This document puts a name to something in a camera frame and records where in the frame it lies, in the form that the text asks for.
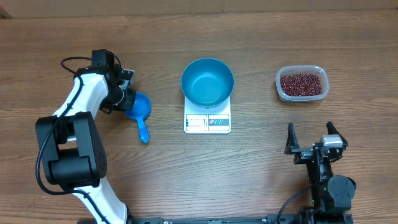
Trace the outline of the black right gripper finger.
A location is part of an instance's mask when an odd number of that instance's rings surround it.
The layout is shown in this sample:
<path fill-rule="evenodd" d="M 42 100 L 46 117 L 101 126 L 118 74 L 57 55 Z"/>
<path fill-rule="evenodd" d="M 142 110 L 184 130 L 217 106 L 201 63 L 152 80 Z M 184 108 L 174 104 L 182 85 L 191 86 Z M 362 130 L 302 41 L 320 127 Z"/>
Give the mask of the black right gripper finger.
<path fill-rule="evenodd" d="M 328 130 L 328 134 L 337 134 L 337 135 L 339 135 L 339 137 L 342 140 L 343 148 L 346 148 L 348 146 L 347 140 L 337 131 L 337 129 L 335 128 L 335 126 L 333 125 L 333 123 L 331 121 L 327 122 L 326 128 Z"/>
<path fill-rule="evenodd" d="M 286 154 L 286 155 L 295 154 L 298 151 L 299 151 L 299 142 L 298 142 L 296 134 L 295 134 L 294 124 L 289 123 L 288 136 L 287 136 L 287 142 L 285 145 L 284 154 Z"/>

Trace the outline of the blue plastic measuring scoop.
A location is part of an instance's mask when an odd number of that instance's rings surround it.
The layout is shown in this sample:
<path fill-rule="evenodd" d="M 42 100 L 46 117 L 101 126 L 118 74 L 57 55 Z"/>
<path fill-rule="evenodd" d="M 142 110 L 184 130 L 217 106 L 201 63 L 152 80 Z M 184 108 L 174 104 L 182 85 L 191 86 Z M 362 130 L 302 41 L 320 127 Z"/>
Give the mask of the blue plastic measuring scoop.
<path fill-rule="evenodd" d="M 147 144 L 149 142 L 149 132 L 144 121 L 151 113 L 150 99 L 145 94 L 137 92 L 132 109 L 126 110 L 124 113 L 131 120 L 137 122 L 139 139 L 144 144 Z"/>

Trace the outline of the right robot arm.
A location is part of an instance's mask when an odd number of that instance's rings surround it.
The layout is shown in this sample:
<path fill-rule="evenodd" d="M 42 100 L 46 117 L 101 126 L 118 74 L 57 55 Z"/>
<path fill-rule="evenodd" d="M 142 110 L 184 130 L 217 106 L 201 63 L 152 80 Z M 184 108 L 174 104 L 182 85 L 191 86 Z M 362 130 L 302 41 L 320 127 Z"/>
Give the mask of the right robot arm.
<path fill-rule="evenodd" d="M 311 147 L 300 147 L 294 124 L 288 125 L 288 137 L 284 153 L 294 155 L 294 164 L 307 168 L 309 187 L 292 196 L 280 208 L 278 223 L 353 223 L 351 209 L 356 182 L 343 175 L 334 175 L 331 163 L 343 157 L 347 140 L 336 130 L 332 122 L 326 124 L 328 134 L 323 135 Z M 312 206 L 303 207 L 297 215 L 283 215 L 285 207 L 297 197 L 310 192 Z"/>

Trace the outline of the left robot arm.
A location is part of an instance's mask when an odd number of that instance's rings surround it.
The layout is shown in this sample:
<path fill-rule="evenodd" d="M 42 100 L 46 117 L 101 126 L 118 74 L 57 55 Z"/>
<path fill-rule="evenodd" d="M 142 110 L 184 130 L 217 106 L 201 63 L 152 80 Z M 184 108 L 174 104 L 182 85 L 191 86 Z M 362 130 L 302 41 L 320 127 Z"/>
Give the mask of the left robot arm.
<path fill-rule="evenodd" d="M 129 86 L 134 71 L 123 69 L 106 49 L 93 50 L 89 60 L 90 66 L 73 73 L 74 86 L 63 105 L 35 124 L 36 181 L 47 194 L 78 197 L 95 223 L 135 223 L 106 178 L 106 153 L 95 125 L 98 111 L 133 108 L 136 92 Z"/>

